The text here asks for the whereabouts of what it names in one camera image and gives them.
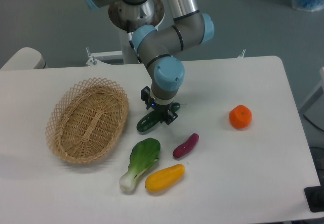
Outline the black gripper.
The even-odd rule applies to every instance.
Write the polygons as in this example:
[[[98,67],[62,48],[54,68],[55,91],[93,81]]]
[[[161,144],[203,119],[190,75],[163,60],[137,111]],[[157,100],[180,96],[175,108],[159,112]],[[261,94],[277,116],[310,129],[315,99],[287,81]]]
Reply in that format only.
[[[154,111],[161,113],[160,123],[171,124],[178,114],[170,110],[171,104],[175,98],[163,100],[150,96],[150,88],[146,86],[140,91],[141,100],[145,103],[146,109],[152,108]]]

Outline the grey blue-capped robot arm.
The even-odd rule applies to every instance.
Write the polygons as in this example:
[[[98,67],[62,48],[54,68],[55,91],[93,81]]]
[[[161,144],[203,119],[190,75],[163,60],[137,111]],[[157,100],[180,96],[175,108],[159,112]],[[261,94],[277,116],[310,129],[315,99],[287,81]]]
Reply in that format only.
[[[92,10],[109,7],[110,21],[126,33],[132,55],[152,80],[141,91],[141,100],[159,113],[162,122],[170,124],[177,118],[171,105],[185,75],[175,55],[210,40],[215,30],[211,17],[199,11],[196,0],[167,1],[174,23],[159,30],[165,14],[160,0],[85,0]]]

